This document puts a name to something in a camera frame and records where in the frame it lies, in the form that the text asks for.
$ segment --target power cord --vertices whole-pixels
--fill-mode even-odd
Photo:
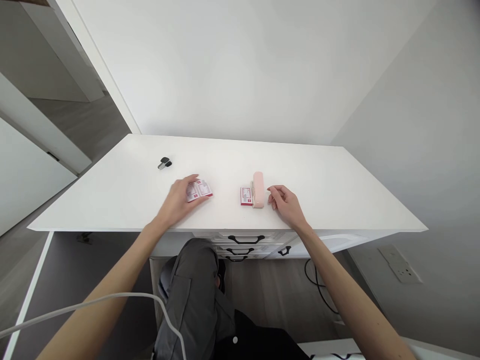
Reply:
[[[65,314],[65,313],[69,313],[71,311],[81,309],[81,308],[87,307],[87,306],[95,304],[95,303],[99,303],[103,300],[113,299],[113,298],[128,298],[128,297],[151,298],[151,299],[157,301],[160,304],[161,310],[163,311],[163,315],[165,315],[166,324],[173,331],[173,333],[175,335],[177,335],[178,338],[180,339],[181,354],[183,355],[183,360],[187,360],[187,355],[185,353],[184,338],[183,338],[182,334],[176,328],[174,328],[174,326],[170,322],[170,318],[169,318],[169,315],[167,314],[167,310],[165,309],[165,305],[164,305],[163,301],[158,296],[155,296],[155,295],[152,295],[152,294],[149,294],[149,293],[145,293],[145,292],[118,292],[118,293],[113,293],[113,294],[110,294],[110,295],[99,297],[99,298],[97,298],[95,300],[92,300],[92,301],[82,302],[82,303],[79,303],[79,304],[76,304],[76,305],[64,307],[62,309],[46,313],[44,315],[35,317],[31,320],[22,322],[21,324],[12,326],[12,327],[10,327],[6,330],[0,331],[0,339],[6,337],[6,336],[8,336],[8,335],[10,335],[10,334],[12,334],[16,331],[19,331],[21,329],[32,326],[33,324],[37,324],[37,323],[40,323],[44,320],[54,318],[54,317],[57,317],[59,315]]]
[[[327,302],[327,300],[325,300],[324,295],[322,294],[322,291],[320,290],[320,288],[326,288],[326,286],[319,283],[319,273],[318,273],[318,271],[317,271],[317,267],[316,267],[315,265],[313,266],[314,269],[315,269],[315,281],[313,281],[313,280],[310,278],[309,274],[307,273],[307,265],[309,264],[309,261],[310,261],[310,260],[312,260],[312,259],[311,259],[311,258],[308,259],[308,260],[305,262],[305,266],[303,267],[303,271],[305,272],[306,278],[307,278],[308,281],[311,282],[313,285],[316,285],[316,288],[318,289],[318,293],[320,294],[321,299],[323,300],[323,302],[325,303],[325,305],[327,306],[327,308],[329,308],[332,313],[339,315],[339,312],[338,312],[338,311],[335,311],[335,310],[329,305],[329,303]]]

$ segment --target wall outlet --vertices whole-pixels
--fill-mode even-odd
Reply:
[[[389,264],[399,264],[407,262],[400,253],[400,251],[394,245],[379,246],[378,251],[381,252],[383,257]]]
[[[394,262],[388,264],[395,276],[401,283],[405,284],[421,284],[422,280],[417,273],[412,269],[408,262]]]

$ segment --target hand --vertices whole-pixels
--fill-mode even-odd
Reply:
[[[297,196],[283,185],[273,185],[267,190],[270,191],[268,203],[273,210],[278,210],[281,217],[292,228],[298,229],[308,225],[304,213],[300,207]]]
[[[187,202],[187,186],[189,183],[198,180],[197,176],[198,174],[192,174],[173,183],[163,205],[153,220],[154,222],[160,222],[170,228],[210,198],[209,196],[201,196],[198,199]]]

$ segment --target white desk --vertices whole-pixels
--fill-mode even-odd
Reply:
[[[158,170],[162,157],[173,165]],[[263,172],[266,187],[284,184],[296,193],[307,221],[332,252],[427,229],[343,147],[133,134],[29,228],[139,232],[175,179],[198,173],[214,196],[171,232],[210,238],[220,256],[232,256],[227,249],[241,254],[231,260],[283,257],[279,251],[284,254],[286,246],[291,248],[285,259],[308,257],[297,235],[269,206],[240,206],[240,187],[249,185],[255,171]]]

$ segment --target pink stapler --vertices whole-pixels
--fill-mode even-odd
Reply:
[[[265,202],[264,174],[257,171],[253,174],[253,181],[250,183],[252,188],[252,200],[254,208],[263,208]]]

